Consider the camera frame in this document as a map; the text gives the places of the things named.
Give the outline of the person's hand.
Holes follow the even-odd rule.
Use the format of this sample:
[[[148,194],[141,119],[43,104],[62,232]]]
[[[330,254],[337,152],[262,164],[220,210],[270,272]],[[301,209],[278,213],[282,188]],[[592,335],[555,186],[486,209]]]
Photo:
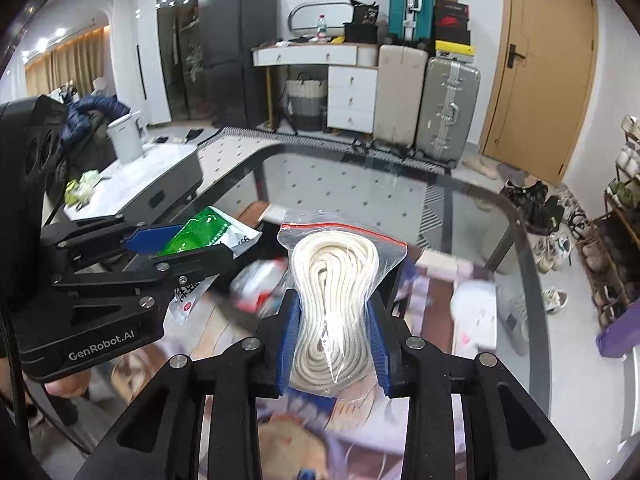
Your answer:
[[[82,372],[57,379],[54,382],[48,382],[44,385],[47,394],[57,396],[63,399],[73,399],[83,396],[89,389],[91,378],[91,370],[83,370]]]

